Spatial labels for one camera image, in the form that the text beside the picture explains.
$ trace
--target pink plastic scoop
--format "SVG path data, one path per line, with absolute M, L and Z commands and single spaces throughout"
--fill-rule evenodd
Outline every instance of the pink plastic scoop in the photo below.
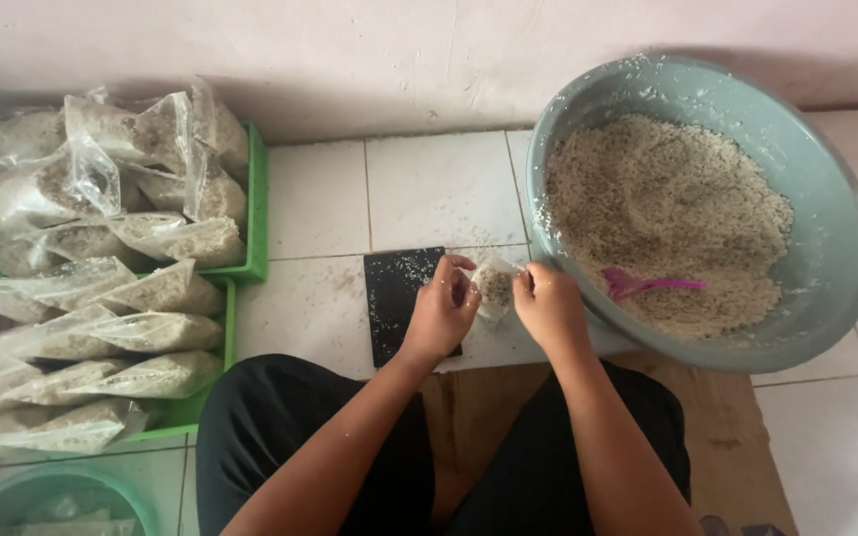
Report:
M 661 277 L 657 279 L 641 279 L 617 266 L 608 266 L 602 269 L 602 275 L 608 282 L 608 297 L 614 301 L 630 298 L 635 294 L 652 288 L 706 288 L 707 283 L 698 279 L 671 279 Z

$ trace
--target white wall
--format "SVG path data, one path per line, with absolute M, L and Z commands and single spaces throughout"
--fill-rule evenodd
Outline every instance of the white wall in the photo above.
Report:
M 853 0 L 0 0 L 0 104 L 197 73 L 271 140 L 477 129 L 661 47 L 858 102 Z

